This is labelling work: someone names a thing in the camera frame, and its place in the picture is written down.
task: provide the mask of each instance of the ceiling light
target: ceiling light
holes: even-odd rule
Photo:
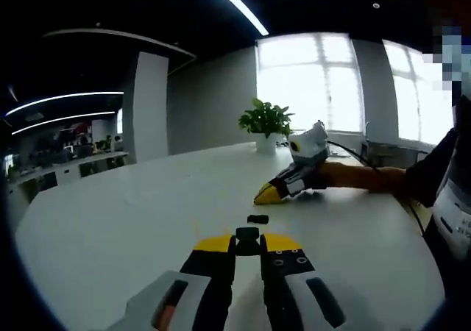
[[[39,101],[23,104],[18,108],[15,108],[11,111],[9,111],[5,116],[9,116],[10,114],[13,114],[14,112],[17,112],[21,109],[31,107],[32,105],[43,103],[43,102],[48,102],[48,101],[54,101],[55,99],[62,99],[62,98],[69,98],[69,97],[78,97],[78,96],[94,96],[98,94],[124,94],[124,92],[87,92],[87,93],[72,93],[72,94],[65,94],[63,96],[55,96],[51,98],[45,98],[45,99],[40,99]]]
[[[242,0],[229,0],[234,4],[238,10],[244,14],[244,16],[254,25],[256,29],[260,32],[261,35],[268,35],[268,31],[263,26],[263,24],[255,17],[252,11],[242,2]]]
[[[24,130],[31,129],[31,128],[33,128],[33,127],[39,127],[40,125],[49,124],[49,123],[54,123],[55,121],[61,121],[61,120],[67,120],[67,119],[73,119],[73,118],[81,118],[81,117],[83,117],[83,116],[107,115],[107,114],[114,114],[114,113],[115,113],[115,112],[101,112],[101,113],[90,113],[90,114],[80,114],[80,115],[66,116],[65,118],[58,118],[58,119],[48,120],[48,121],[44,121],[44,122],[39,123],[39,124],[31,125],[31,126],[29,126],[29,127],[24,127],[23,129],[20,129],[20,130],[18,130],[18,131],[12,132],[12,135],[16,135],[16,134],[18,134],[19,132],[22,132],[22,131],[24,131]]]

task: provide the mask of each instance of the sleeve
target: sleeve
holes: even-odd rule
[[[433,206],[435,202],[457,138],[457,132],[451,129],[426,158],[406,171],[406,182],[412,197],[426,207]]]

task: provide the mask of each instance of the ceiling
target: ceiling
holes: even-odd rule
[[[77,96],[66,99],[35,104],[31,107],[18,110],[6,117],[11,130],[15,131],[24,127],[44,121],[65,118],[80,114],[117,113],[122,107],[122,95],[97,94],[91,96]]]
[[[269,36],[297,32],[349,32],[357,38],[389,39],[415,49],[432,44],[431,12],[423,0],[242,0]],[[380,9],[374,9],[373,3]],[[261,37],[228,0],[2,0],[0,111],[67,93],[122,90],[137,51],[164,53],[170,70],[188,55],[113,35],[61,29],[112,29],[152,38],[208,60],[251,46]],[[18,99],[16,102],[8,87]],[[85,109],[106,111],[99,97],[47,102],[45,117]],[[15,127],[22,126],[18,116]]]

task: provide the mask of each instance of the white table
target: white table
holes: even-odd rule
[[[256,207],[258,189],[291,157],[253,143],[181,154],[86,177],[41,192],[15,238],[30,277],[70,330],[119,319],[127,300],[164,271],[179,271],[200,238],[235,232],[267,214],[261,232],[298,241],[314,267],[369,322],[363,330],[416,330],[444,296],[434,259],[386,194],[330,188]],[[259,260],[238,257],[226,330],[260,304]]]
[[[10,229],[15,232],[18,222],[23,218],[26,209],[29,206],[28,193],[23,184],[30,180],[39,179],[43,175],[55,173],[57,185],[68,185],[81,179],[80,166],[86,163],[101,163],[109,158],[125,157],[127,152],[111,152],[97,154],[94,156],[72,160],[67,163],[53,165],[49,168],[41,168],[30,174],[20,177],[16,182],[8,185],[8,222]]]

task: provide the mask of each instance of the white pillar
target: white pillar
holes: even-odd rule
[[[124,150],[136,162],[166,157],[169,59],[140,52],[124,87]]]
[[[106,140],[107,135],[108,133],[107,133],[105,120],[103,119],[92,120],[91,137],[93,138],[93,142]]]
[[[367,137],[372,142],[398,144],[397,102],[388,55],[381,40],[352,39],[365,106]]]

